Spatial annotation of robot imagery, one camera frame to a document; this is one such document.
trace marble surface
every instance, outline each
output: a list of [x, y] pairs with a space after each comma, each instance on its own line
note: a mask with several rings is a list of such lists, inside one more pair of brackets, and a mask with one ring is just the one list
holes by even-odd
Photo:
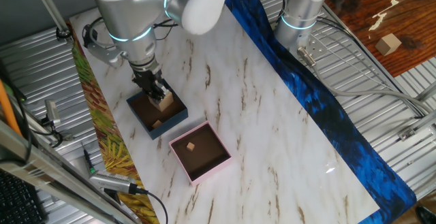
[[[70, 20], [81, 33], [98, 16], [91, 10]], [[163, 76], [189, 118], [156, 140], [125, 101], [140, 92], [128, 63], [114, 69], [84, 53], [144, 186], [162, 199], [169, 223], [358, 223], [379, 209], [226, 7], [207, 34], [174, 28], [157, 46]], [[205, 120], [233, 161], [194, 188], [168, 142]]]

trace blue cloth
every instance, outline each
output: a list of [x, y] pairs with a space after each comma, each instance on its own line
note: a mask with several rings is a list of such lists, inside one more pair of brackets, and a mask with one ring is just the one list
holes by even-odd
[[373, 150], [332, 93], [275, 39], [260, 0], [225, 4], [380, 207], [361, 223], [391, 223], [411, 208], [414, 192]]

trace cardboard box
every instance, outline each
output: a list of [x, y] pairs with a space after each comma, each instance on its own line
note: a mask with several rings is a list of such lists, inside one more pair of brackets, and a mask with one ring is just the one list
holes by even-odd
[[[188, 109], [185, 104], [183, 104], [165, 80], [162, 80], [162, 83], [172, 92], [174, 98], [171, 105], [169, 105], [163, 112], [159, 111], [150, 102], [149, 97], [143, 92], [127, 99], [131, 111], [141, 122], [152, 140], [158, 138], [188, 117]], [[157, 121], [160, 121], [161, 123], [159, 126], [156, 126]]]
[[[190, 151], [188, 143], [195, 145]], [[170, 148], [194, 187], [228, 166], [232, 156], [206, 121], [170, 142]]]

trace wooden surface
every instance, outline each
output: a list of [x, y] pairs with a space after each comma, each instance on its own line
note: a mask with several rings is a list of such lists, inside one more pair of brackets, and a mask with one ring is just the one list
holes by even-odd
[[418, 206], [424, 206], [433, 213], [436, 213], [436, 192], [421, 199], [414, 207], [410, 208], [400, 218], [398, 218], [393, 224], [415, 224], [420, 223], [415, 214], [415, 209]]
[[[436, 56], [436, 0], [326, 0], [326, 3], [393, 76]], [[382, 20], [377, 16], [380, 13], [386, 14]], [[383, 57], [375, 45], [389, 33], [395, 34], [402, 44]]]

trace wooden block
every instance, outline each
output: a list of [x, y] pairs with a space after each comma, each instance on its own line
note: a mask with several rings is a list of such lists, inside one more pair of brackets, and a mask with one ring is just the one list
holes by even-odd
[[194, 149], [195, 147], [196, 147], [196, 145], [192, 144], [191, 142], [188, 143], [188, 145], [186, 146], [186, 148], [187, 148], [188, 150], [190, 150], [191, 152], [193, 151], [193, 149]]
[[174, 101], [174, 98], [172, 96], [171, 91], [161, 100], [161, 102], [156, 103], [153, 99], [149, 97], [150, 102], [161, 112], [163, 112], [167, 107], [169, 107], [172, 102]]
[[401, 41], [392, 33], [381, 38], [375, 45], [383, 56], [394, 52], [401, 45]]
[[152, 127], [154, 128], [154, 129], [156, 129], [156, 128], [158, 128], [159, 126], [161, 126], [162, 125], [162, 122], [161, 121], [156, 121], [156, 123], [154, 123], [153, 125], [152, 125]]

